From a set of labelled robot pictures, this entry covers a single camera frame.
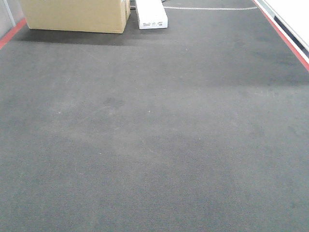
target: red stripe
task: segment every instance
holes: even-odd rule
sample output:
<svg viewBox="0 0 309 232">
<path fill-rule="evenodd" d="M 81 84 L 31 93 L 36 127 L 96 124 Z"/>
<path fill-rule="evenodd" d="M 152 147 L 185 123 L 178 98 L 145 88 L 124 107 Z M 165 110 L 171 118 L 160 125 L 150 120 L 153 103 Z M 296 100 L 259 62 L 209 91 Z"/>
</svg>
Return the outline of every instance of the red stripe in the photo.
<svg viewBox="0 0 309 232">
<path fill-rule="evenodd" d="M 26 20 L 23 18 L 19 23 L 16 24 L 1 40 L 0 50 L 19 32 L 20 29 L 26 24 Z"/>
<path fill-rule="evenodd" d="M 291 42 L 286 38 L 286 36 L 279 30 L 279 28 L 274 24 L 274 22 L 267 16 L 267 14 L 264 12 L 262 8 L 260 8 L 263 15 L 266 17 L 266 19 L 269 21 L 269 23 L 273 26 L 273 28 L 276 30 L 276 32 L 280 35 L 282 40 L 288 45 L 288 47 L 291 49 L 291 51 L 295 54 L 295 56 L 299 59 L 299 61 L 305 66 L 307 71 L 309 72 L 309 63 L 302 57 L 302 55 L 296 50 L 296 48 L 291 44 Z"/>
</svg>

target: white wall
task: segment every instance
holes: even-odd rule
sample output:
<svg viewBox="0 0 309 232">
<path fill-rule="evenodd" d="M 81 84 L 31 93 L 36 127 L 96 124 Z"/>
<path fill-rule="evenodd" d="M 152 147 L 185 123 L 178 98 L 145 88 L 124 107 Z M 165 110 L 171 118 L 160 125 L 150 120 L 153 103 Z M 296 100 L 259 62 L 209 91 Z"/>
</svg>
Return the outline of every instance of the white wall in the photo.
<svg viewBox="0 0 309 232">
<path fill-rule="evenodd" d="M 6 3 L 8 3 L 10 12 L 12 13 L 13 22 L 9 17 L 5 0 L 0 0 L 0 38 L 24 17 L 18 0 L 6 0 Z"/>
<path fill-rule="evenodd" d="M 309 49 L 309 0 L 264 0 L 264 2 Z"/>
</svg>

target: cardboard box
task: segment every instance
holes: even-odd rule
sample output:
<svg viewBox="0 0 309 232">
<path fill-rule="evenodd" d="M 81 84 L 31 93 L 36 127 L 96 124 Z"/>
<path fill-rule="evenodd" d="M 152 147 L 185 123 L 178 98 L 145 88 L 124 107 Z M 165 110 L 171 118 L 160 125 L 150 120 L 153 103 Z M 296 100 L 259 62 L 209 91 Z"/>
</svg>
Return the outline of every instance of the cardboard box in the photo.
<svg viewBox="0 0 309 232">
<path fill-rule="evenodd" d="M 20 0 L 30 29 L 123 33 L 130 0 Z"/>
</svg>

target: black stripe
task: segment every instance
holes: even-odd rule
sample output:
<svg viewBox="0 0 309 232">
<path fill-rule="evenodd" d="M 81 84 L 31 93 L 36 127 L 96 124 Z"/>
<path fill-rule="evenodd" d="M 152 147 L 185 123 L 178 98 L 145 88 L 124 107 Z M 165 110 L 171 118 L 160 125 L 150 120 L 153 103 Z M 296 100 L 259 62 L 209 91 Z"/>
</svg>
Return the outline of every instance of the black stripe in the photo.
<svg viewBox="0 0 309 232">
<path fill-rule="evenodd" d="M 301 42 L 288 30 L 288 28 L 278 19 L 277 16 L 274 17 L 274 20 L 278 25 L 284 30 L 284 32 L 293 40 L 293 42 L 299 47 L 300 50 L 309 58 L 308 50 L 301 44 Z"/>
</svg>

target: cable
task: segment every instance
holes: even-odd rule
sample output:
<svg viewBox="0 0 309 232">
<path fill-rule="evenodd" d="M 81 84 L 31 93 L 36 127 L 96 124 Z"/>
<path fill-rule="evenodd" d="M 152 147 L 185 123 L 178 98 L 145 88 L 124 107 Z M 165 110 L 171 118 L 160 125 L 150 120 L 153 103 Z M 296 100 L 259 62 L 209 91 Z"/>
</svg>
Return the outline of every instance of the cable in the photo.
<svg viewBox="0 0 309 232">
<path fill-rule="evenodd" d="M 247 11 L 247 10 L 254 10 L 257 9 L 257 6 L 252 7 L 238 7 L 238 8 L 223 8 L 223 7 L 176 7 L 176 6 L 164 6 L 165 9 L 171 9 L 171 10 L 203 10 L 203 11 Z M 136 6 L 132 5 L 131 10 L 135 10 Z"/>
</svg>

